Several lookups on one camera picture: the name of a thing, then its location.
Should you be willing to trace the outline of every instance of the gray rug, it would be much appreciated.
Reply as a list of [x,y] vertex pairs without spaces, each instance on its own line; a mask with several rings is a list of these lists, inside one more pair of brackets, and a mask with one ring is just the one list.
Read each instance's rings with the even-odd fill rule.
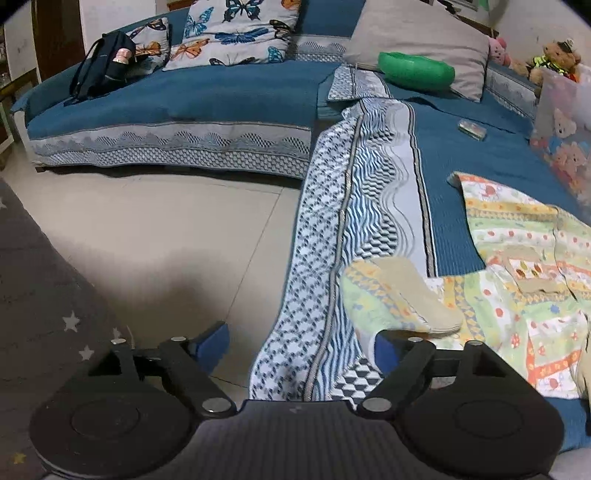
[[119,328],[0,180],[0,479],[43,474],[27,430],[34,409]]

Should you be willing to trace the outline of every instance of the butterfly print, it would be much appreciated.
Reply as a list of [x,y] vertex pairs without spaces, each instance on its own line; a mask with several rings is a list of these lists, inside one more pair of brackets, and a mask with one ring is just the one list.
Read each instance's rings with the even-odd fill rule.
[[269,47],[267,48],[267,53],[269,55],[267,60],[269,63],[281,63],[283,61],[283,55],[281,55],[279,48]]
[[164,25],[164,22],[162,21],[161,18],[158,18],[156,20],[152,20],[150,23],[142,25],[138,28],[134,28],[134,30],[129,34],[129,37],[131,39],[133,39],[134,37],[137,37],[138,34],[141,31],[143,31],[145,28],[151,28],[152,30],[164,31],[164,30],[166,30],[166,25]]
[[162,55],[162,47],[160,43],[157,41],[153,41],[148,43],[147,45],[137,45],[135,48],[135,56],[139,57],[140,55],[151,55],[151,56],[160,56]]
[[281,5],[288,10],[298,10],[301,6],[301,0],[281,0]]
[[287,26],[287,24],[283,23],[280,20],[271,20],[269,22],[269,25],[275,29],[275,38],[289,41],[291,29]]
[[166,25],[164,25],[164,22],[162,21],[161,18],[157,18],[156,20],[152,20],[150,23],[148,23],[147,27],[150,27],[152,30],[160,30],[160,31],[166,30]]
[[189,14],[185,23],[184,38],[198,37],[207,30],[207,22],[212,17],[213,7],[199,15],[197,21]]
[[231,44],[239,44],[239,43],[250,43],[256,41],[257,37],[268,33],[268,28],[255,28],[254,30],[250,30],[244,33],[225,33],[220,32],[216,33],[216,40],[221,40],[222,45],[231,45]]
[[263,0],[226,0],[227,10],[224,12],[224,22],[230,22],[240,13],[241,15],[246,12],[246,16],[251,20],[259,18],[261,9],[259,5],[263,3]]
[[[255,60],[255,57],[248,57],[247,59],[241,60],[238,63],[234,63],[233,65],[246,65],[248,63],[251,63]],[[226,65],[224,62],[222,62],[221,60],[218,59],[209,59],[209,64],[210,65],[224,65],[225,67],[229,67],[231,65]]]
[[190,59],[194,59],[201,54],[201,49],[209,43],[209,39],[205,38],[203,40],[197,40],[193,43],[179,45],[178,49],[174,54],[170,57],[170,60],[173,61],[177,58],[183,58],[184,56],[189,57]]

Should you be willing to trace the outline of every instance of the colorful baby blanket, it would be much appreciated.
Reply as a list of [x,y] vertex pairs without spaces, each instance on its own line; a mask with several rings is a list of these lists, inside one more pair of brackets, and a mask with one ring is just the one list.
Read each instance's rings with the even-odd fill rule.
[[487,179],[456,173],[450,182],[462,190],[486,268],[411,288],[418,274],[405,259],[353,262],[341,289],[364,353],[373,362],[375,336],[384,329],[418,332],[445,349],[477,339],[542,395],[586,396],[591,228]]

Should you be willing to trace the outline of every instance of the screw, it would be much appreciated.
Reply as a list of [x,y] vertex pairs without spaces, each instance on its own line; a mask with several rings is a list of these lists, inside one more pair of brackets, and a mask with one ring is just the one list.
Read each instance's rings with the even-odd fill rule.
[[385,412],[392,408],[392,402],[382,397],[368,398],[363,401],[362,405],[366,410],[374,413]]
[[210,398],[203,402],[202,407],[209,413],[223,413],[232,408],[232,404],[225,398]]

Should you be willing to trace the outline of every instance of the throw pillow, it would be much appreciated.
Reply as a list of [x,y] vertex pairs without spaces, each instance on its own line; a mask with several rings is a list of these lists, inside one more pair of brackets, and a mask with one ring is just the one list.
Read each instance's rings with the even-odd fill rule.
[[143,77],[166,64],[170,55],[168,18],[162,17],[142,25],[127,35],[135,43],[135,56],[147,58],[132,65],[127,78]]
[[480,101],[488,37],[445,10],[417,0],[367,0],[344,58],[377,70],[381,51],[444,61],[456,70],[452,90]]
[[297,0],[196,1],[165,70],[281,62],[299,7]]

